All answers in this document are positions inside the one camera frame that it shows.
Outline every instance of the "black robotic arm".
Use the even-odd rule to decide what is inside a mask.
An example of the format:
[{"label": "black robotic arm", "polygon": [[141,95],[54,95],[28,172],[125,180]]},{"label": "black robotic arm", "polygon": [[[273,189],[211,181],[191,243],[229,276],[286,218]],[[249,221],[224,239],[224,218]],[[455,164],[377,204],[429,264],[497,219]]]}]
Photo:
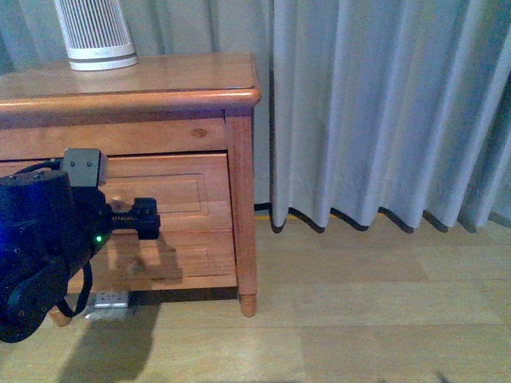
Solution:
[{"label": "black robotic arm", "polygon": [[[79,314],[92,287],[89,260],[114,230],[158,238],[155,199],[136,198],[124,213],[106,203],[98,189],[106,164],[97,149],[68,149],[63,160],[0,178],[0,340],[26,339],[53,306],[69,317]],[[72,311],[67,285],[81,269],[84,288]]]}]

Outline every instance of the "white air purifier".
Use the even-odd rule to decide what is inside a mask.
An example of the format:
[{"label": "white air purifier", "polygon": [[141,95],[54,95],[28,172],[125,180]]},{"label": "white air purifier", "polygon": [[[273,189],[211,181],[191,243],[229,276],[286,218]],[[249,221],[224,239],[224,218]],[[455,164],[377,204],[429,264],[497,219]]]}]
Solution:
[{"label": "white air purifier", "polygon": [[122,68],[137,55],[119,0],[55,0],[74,70]]}]

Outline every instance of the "metal bracket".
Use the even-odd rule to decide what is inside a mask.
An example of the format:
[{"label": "metal bracket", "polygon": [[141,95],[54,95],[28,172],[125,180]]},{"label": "metal bracket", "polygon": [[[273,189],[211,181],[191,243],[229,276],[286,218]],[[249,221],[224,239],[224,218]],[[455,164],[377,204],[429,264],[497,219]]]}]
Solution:
[{"label": "metal bracket", "polygon": [[61,163],[61,170],[68,173],[73,187],[104,185],[107,167],[108,157],[99,149],[66,149]]},{"label": "metal bracket", "polygon": [[94,301],[95,309],[126,309],[129,307],[129,292],[109,292],[101,291],[96,294]]}]

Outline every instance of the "drawer panel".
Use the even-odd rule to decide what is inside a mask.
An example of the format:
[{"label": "drawer panel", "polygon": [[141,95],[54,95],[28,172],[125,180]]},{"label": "drawer panel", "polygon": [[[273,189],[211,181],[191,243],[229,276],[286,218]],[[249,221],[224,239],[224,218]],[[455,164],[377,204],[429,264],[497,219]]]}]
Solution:
[{"label": "drawer panel", "polygon": [[70,124],[45,126],[45,121],[38,120],[35,127],[19,126],[22,121],[10,127],[2,124],[0,160],[62,157],[67,148],[98,148],[107,156],[227,149],[224,118],[217,116],[184,120],[155,117],[150,121],[104,124],[67,122]]},{"label": "drawer panel", "polygon": [[[0,176],[29,164],[0,164]],[[123,211],[135,197],[156,198],[161,231],[232,229],[226,154],[112,158],[108,175],[107,202]]]},{"label": "drawer panel", "polygon": [[[114,235],[91,265],[94,291],[236,286],[230,231],[162,233],[149,241]],[[79,272],[69,292],[79,292],[82,282]]]}]

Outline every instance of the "electrical outlet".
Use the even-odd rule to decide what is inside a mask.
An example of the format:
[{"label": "electrical outlet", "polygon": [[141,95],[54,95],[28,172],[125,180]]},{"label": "electrical outlet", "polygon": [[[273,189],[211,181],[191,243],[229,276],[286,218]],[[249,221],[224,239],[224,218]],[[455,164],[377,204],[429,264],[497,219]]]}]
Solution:
[{"label": "electrical outlet", "polygon": [[126,291],[117,293],[110,291],[101,291],[96,294],[94,308],[112,309],[127,308],[129,306],[129,293]]}]

